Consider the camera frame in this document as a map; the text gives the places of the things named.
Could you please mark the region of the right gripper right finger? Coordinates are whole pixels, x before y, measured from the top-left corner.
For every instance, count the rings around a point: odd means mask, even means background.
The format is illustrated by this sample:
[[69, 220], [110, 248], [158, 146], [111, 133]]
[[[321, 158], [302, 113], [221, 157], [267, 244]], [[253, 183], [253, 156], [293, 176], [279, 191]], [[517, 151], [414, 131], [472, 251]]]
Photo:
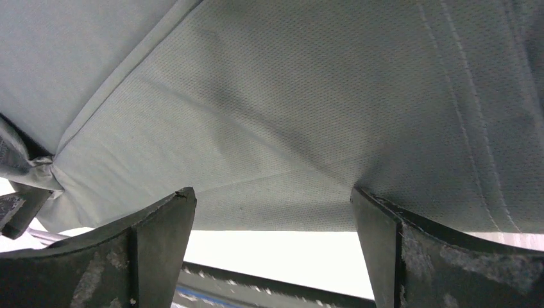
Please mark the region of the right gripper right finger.
[[459, 232], [354, 187], [377, 307], [542, 307], [543, 253]]

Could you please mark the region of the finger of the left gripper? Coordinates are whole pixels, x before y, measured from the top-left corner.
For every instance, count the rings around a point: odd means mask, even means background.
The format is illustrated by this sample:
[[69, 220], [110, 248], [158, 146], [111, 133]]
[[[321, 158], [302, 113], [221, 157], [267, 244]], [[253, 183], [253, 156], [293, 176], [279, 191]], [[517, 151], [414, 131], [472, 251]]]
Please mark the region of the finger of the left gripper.
[[1, 196], [1, 235], [18, 239], [53, 192], [16, 182], [10, 184], [15, 192]]

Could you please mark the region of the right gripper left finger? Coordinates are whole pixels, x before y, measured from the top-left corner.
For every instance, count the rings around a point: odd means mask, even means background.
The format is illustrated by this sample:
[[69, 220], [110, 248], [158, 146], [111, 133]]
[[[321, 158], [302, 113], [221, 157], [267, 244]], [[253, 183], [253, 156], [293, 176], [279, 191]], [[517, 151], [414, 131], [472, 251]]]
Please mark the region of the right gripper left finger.
[[1, 254], [2, 307], [169, 307], [195, 216], [192, 187], [40, 250]]

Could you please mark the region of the grey t-shirt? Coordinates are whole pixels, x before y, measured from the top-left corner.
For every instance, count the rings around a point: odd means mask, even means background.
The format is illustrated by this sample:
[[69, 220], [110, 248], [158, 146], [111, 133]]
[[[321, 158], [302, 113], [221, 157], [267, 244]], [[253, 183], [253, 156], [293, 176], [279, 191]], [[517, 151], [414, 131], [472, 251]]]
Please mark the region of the grey t-shirt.
[[48, 229], [182, 187], [196, 230], [347, 231], [359, 184], [543, 231], [542, 1], [2, 1], [1, 175]]

